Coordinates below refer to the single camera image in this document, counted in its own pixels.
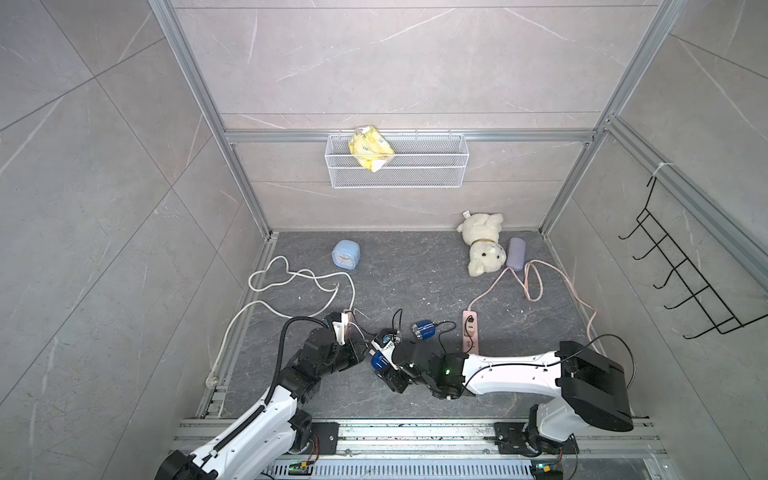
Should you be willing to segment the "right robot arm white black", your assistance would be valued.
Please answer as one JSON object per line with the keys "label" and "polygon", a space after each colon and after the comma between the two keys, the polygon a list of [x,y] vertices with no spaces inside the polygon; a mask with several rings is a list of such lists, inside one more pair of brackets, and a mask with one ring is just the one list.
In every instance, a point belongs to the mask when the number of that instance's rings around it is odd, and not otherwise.
{"label": "right robot arm white black", "polygon": [[390,334],[374,342],[372,366],[394,392],[420,384],[439,399],[468,393],[522,393],[547,397],[529,410],[526,422],[499,424],[496,443],[502,452],[535,457],[557,454],[576,433],[594,427],[609,432],[634,428],[623,367],[575,341],[555,351],[528,357],[488,357],[427,351]]}

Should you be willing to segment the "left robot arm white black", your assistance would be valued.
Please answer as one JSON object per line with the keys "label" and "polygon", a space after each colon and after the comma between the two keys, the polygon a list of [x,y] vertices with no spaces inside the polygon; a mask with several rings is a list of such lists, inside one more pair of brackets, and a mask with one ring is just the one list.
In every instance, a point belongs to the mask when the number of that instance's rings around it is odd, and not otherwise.
{"label": "left robot arm white black", "polygon": [[[312,416],[302,407],[319,390],[321,379],[361,363],[368,352],[364,337],[349,339],[353,314],[334,312],[319,320],[293,317],[283,325],[273,377],[265,394],[220,435],[193,452],[172,452],[157,479],[254,479],[278,457],[302,452],[311,438]],[[284,359],[289,328],[315,326],[304,345]]]}

